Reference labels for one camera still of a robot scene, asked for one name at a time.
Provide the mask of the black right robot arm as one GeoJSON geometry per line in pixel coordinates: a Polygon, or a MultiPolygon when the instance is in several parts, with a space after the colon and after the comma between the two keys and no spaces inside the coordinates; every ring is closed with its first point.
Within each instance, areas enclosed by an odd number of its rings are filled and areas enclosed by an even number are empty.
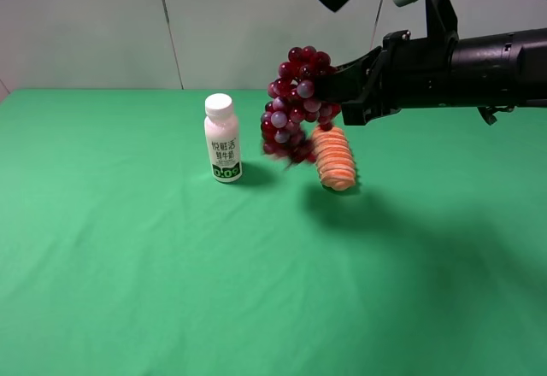
{"type": "Polygon", "coordinates": [[[497,112],[546,106],[546,31],[459,39],[386,35],[381,46],[315,80],[314,96],[340,105],[344,124],[364,126],[403,109],[497,112]]]}

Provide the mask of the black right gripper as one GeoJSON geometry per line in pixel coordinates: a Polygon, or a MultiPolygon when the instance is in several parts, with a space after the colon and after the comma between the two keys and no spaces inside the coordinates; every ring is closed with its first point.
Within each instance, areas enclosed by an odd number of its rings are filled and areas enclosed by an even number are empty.
{"type": "Polygon", "coordinates": [[[401,111],[398,101],[444,78],[458,34],[412,39],[409,31],[391,32],[382,45],[314,79],[314,98],[340,103],[346,126],[365,126],[401,111]]]}

